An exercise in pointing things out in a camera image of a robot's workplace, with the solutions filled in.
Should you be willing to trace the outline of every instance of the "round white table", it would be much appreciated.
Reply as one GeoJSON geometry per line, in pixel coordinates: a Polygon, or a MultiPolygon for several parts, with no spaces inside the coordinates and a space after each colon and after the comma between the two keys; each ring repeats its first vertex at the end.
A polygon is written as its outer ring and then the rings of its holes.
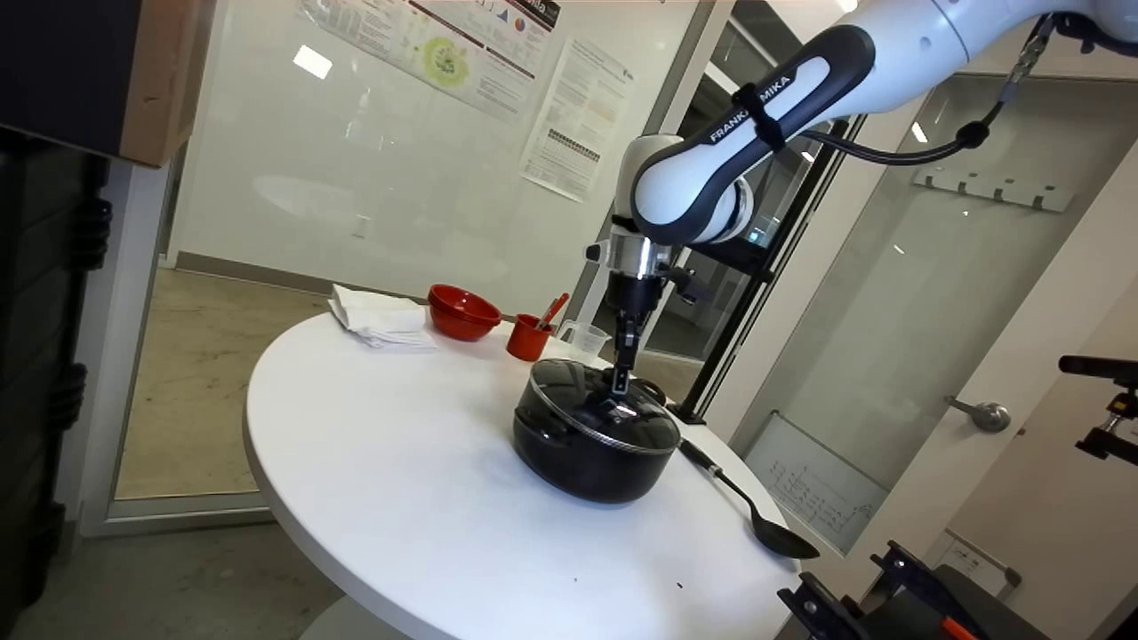
{"type": "MultiPolygon", "coordinates": [[[[777,637],[798,564],[759,548],[744,504],[678,452],[630,504],[526,468],[512,410],[531,365],[505,339],[370,347],[330,316],[284,330],[253,368],[246,438],[288,536],[406,637],[777,637]]],[[[710,431],[683,438],[782,517],[710,431]]]]}

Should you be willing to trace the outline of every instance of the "red bowl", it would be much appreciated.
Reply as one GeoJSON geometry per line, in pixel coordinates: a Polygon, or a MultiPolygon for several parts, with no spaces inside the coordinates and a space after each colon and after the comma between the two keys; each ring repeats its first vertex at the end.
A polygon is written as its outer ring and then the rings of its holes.
{"type": "Polygon", "coordinates": [[[479,342],[502,324],[499,305],[451,284],[434,284],[428,305],[434,330],[454,342],[479,342]]]}

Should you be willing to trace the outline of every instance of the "black spoon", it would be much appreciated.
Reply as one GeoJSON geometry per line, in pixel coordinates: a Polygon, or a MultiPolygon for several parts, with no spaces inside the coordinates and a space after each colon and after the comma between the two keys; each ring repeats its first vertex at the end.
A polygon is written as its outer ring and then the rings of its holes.
{"type": "Polygon", "coordinates": [[[786,558],[819,558],[819,548],[806,544],[802,534],[792,534],[792,528],[766,517],[766,515],[755,508],[750,493],[744,493],[741,484],[733,484],[733,478],[716,464],[716,459],[708,459],[699,444],[678,439],[678,452],[683,452],[683,459],[699,463],[708,477],[723,478],[729,491],[737,491],[737,493],[747,502],[747,508],[750,508],[750,528],[755,528],[759,544],[766,544],[767,549],[786,553],[786,558]]]}

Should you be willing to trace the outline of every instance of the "black pot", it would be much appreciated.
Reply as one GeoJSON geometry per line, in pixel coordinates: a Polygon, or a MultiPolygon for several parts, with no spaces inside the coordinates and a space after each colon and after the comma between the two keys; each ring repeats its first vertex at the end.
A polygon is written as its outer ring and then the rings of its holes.
{"type": "Polygon", "coordinates": [[[549,484],[592,502],[635,502],[655,485],[678,427],[651,382],[613,399],[610,372],[541,357],[512,418],[512,444],[549,484]]]}

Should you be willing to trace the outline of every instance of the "poster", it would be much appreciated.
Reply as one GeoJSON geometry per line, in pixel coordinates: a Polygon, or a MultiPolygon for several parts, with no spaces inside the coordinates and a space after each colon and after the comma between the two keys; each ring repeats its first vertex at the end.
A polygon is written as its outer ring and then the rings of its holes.
{"type": "Polygon", "coordinates": [[[603,46],[572,40],[523,164],[523,175],[586,197],[630,106],[635,69],[603,46]]]}
{"type": "Polygon", "coordinates": [[[307,14],[357,48],[495,117],[537,101],[553,55],[553,0],[301,0],[307,14]]]}

